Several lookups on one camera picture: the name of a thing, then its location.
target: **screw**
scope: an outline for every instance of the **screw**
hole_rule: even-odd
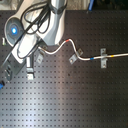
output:
[[[106,68],[106,64],[104,64],[103,67]]]
[[[72,63],[72,62],[73,62],[73,59],[70,60],[70,63]]]

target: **cable clip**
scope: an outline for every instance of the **cable clip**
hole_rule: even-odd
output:
[[[82,54],[83,54],[83,51],[82,51],[81,49],[79,49],[79,50],[77,51],[77,55],[78,55],[78,56],[81,56]],[[75,61],[77,61],[77,59],[78,59],[77,55],[74,54],[74,55],[69,59],[70,64],[73,64]]]
[[[101,58],[101,68],[107,68],[107,54],[106,54],[106,48],[102,48],[100,50],[101,56],[103,56],[103,58]]]

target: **black cable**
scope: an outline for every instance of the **black cable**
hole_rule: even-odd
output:
[[[34,4],[34,5],[30,6],[29,8],[27,8],[27,9],[22,13],[22,15],[21,15],[21,23],[22,23],[22,19],[23,19],[24,14],[25,14],[29,9],[31,9],[31,8],[34,7],[34,6],[41,5],[41,4],[46,4],[45,7],[47,7],[47,8],[49,9],[49,6],[48,6],[48,3],[47,3],[47,2],[41,2],[41,3]],[[35,23],[37,23],[37,21],[40,20],[40,18],[43,17],[43,15],[44,15],[44,11],[42,10],[41,13],[40,13],[40,15],[39,15],[33,22],[31,22],[31,24],[26,28],[26,30],[24,30],[23,34],[19,37],[19,39],[15,42],[14,46],[11,48],[10,52],[8,53],[8,55],[7,55],[7,57],[5,58],[3,64],[1,65],[1,67],[3,67],[3,66],[5,65],[5,63],[7,62],[8,58],[11,56],[12,51],[14,50],[14,48],[16,47],[16,45],[17,45],[17,44],[19,43],[19,41],[21,40],[22,36],[25,35],[25,34],[28,32],[28,30],[31,29],[32,26],[33,26]]]

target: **metal clamp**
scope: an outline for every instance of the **metal clamp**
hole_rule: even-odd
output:
[[[33,80],[34,79],[33,59],[34,59],[34,54],[33,53],[26,58],[28,80]]]
[[[82,51],[81,49],[79,49],[79,50],[77,51],[77,54],[78,54],[78,56],[81,56],[81,55],[83,54],[83,51]],[[78,57],[76,56],[76,54],[74,54],[74,55],[69,59],[69,62],[70,62],[71,64],[73,64],[75,61],[77,61],[77,59],[78,59]]]
[[[104,56],[103,58],[101,58],[101,68],[107,68],[107,54],[106,54],[106,48],[102,48],[100,50],[101,56]]]

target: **wire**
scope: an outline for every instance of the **wire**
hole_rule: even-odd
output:
[[[14,50],[14,48],[16,47],[16,45],[19,43],[19,41],[21,40],[21,38],[23,37],[23,35],[25,35],[25,34],[35,34],[35,33],[39,30],[39,28],[40,28],[41,26],[38,26],[38,27],[37,27],[37,30],[34,31],[33,33],[28,33],[28,31],[32,28],[33,25],[35,25],[36,23],[39,23],[38,21],[41,21],[41,23],[39,23],[39,25],[43,24],[42,21],[44,21],[44,22],[46,21],[46,19],[42,19],[42,17],[43,17],[44,15],[46,15],[47,13],[50,14],[50,8],[49,8],[49,6],[48,6],[48,2],[40,2],[40,3],[34,4],[34,5],[30,6],[30,7],[28,7],[28,8],[22,13],[21,18],[20,18],[20,21],[21,21],[21,23],[22,23],[22,20],[23,20],[23,17],[24,17],[25,14],[30,13],[30,12],[32,12],[32,11],[35,11],[36,9],[39,9],[39,7],[38,7],[38,8],[35,8],[35,9],[31,9],[31,8],[33,8],[33,7],[35,7],[35,6],[39,6],[39,5],[43,5],[43,6],[40,7],[40,8],[42,8],[41,13],[39,14],[39,16],[38,16],[33,22],[29,22],[29,26],[26,28],[26,30],[24,30],[23,34],[22,34],[22,35],[19,37],[19,39],[15,42],[14,46],[11,48],[10,52],[8,53],[8,55],[7,55],[7,57],[5,58],[4,62],[2,63],[1,68],[2,68],[2,67],[5,65],[5,63],[7,62],[7,60],[8,60],[9,57],[11,56],[12,51]]]
[[[80,57],[80,56],[78,55],[77,50],[76,50],[76,46],[75,46],[75,44],[74,44],[74,42],[73,42],[72,39],[68,39],[68,40],[64,41],[64,42],[59,46],[59,48],[57,48],[57,50],[55,50],[55,51],[53,51],[53,52],[46,51],[45,49],[43,49],[43,48],[41,48],[41,47],[38,47],[38,49],[42,50],[42,51],[45,52],[46,54],[53,55],[53,54],[56,54],[56,53],[62,48],[62,46],[63,46],[65,43],[69,42],[69,41],[70,41],[70,43],[71,43],[72,46],[73,46],[73,49],[74,49],[74,52],[75,52],[77,58],[78,58],[79,60],[82,60],[82,61],[89,61],[89,60],[102,59],[102,58],[105,58],[105,57],[106,57],[106,58],[114,58],[114,57],[128,56],[128,53],[124,53],[124,54],[116,54],[116,55],[97,56],[97,57],[92,57],[92,58],[82,58],[82,57]]]

